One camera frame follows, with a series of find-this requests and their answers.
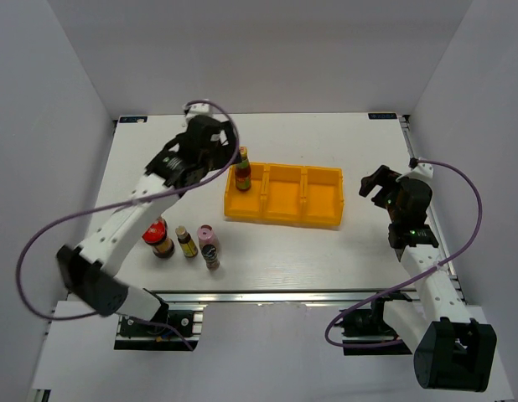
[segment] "red cap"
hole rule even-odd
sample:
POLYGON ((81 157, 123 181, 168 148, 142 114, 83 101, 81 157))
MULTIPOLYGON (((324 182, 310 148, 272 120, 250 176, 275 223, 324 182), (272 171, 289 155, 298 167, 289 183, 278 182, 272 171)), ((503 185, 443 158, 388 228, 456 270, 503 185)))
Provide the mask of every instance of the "red cap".
POLYGON ((164 227, 164 222, 161 220, 157 220, 154 224, 152 224, 147 232, 145 232, 142 236, 142 239, 145 240, 148 244, 158 243, 160 240, 164 238, 166 235, 166 228, 164 227))

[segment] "pink bottle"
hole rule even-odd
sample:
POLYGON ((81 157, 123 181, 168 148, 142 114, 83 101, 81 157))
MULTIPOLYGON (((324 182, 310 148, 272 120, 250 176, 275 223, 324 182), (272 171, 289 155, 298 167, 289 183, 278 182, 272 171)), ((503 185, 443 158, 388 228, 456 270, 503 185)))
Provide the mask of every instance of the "pink bottle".
POLYGON ((204 224, 198 229, 199 249, 205 245, 213 245, 220 252, 220 242, 211 226, 204 224))

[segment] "bottle cap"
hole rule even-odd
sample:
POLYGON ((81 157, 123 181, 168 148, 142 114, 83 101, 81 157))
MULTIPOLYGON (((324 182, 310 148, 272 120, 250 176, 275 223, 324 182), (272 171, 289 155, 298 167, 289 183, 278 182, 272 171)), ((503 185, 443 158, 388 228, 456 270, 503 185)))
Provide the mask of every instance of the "bottle cap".
POLYGON ((239 147, 239 152, 241 153, 242 159, 246 159, 248 157, 248 148, 244 146, 239 147))
POLYGON ((177 227, 177 229, 175 229, 175 234, 180 239, 184 239, 186 237, 186 235, 188 234, 188 232, 186 231, 186 228, 184 226, 179 226, 179 227, 177 227))
POLYGON ((204 224, 198 229, 198 238, 200 240, 209 241, 212 240, 213 237, 214 233, 209 225, 204 224))
POLYGON ((164 237, 166 237, 166 228, 164 227, 164 223, 161 222, 160 220, 157 220, 143 234, 142 239, 147 244, 154 245, 154 244, 157 244, 158 242, 164 240, 164 237))

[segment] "sauce bottle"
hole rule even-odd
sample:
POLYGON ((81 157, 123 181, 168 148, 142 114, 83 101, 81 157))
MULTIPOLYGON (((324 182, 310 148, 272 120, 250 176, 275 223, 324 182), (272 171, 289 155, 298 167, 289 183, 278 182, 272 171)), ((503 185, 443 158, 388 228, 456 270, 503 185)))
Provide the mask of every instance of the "sauce bottle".
POLYGON ((248 149, 239 147, 242 162, 238 163, 235 168, 235 185, 241 191, 247 191, 251 188, 251 167, 248 161, 248 149))
POLYGON ((168 237, 166 221, 164 219, 157 219, 143 234, 142 238, 143 241, 153 248, 153 253, 158 258, 169 258, 173 255, 175 246, 173 241, 168 237))

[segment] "small glass bottle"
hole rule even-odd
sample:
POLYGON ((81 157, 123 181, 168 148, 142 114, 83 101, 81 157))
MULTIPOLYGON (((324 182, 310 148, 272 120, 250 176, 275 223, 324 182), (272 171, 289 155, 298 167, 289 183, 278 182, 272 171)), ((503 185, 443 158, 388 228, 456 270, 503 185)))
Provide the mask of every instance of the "small glass bottle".
POLYGON ((235 185, 241 191, 247 191, 251 188, 251 167, 248 161, 248 149, 239 147, 242 162, 235 167, 235 185))
POLYGON ((192 240, 192 236, 190 236, 190 233, 186 230, 186 228, 184 226, 179 226, 175 230, 175 234, 177 235, 177 241, 181 246, 181 250, 183 251, 184 256, 188 258, 197 256, 198 249, 192 240))

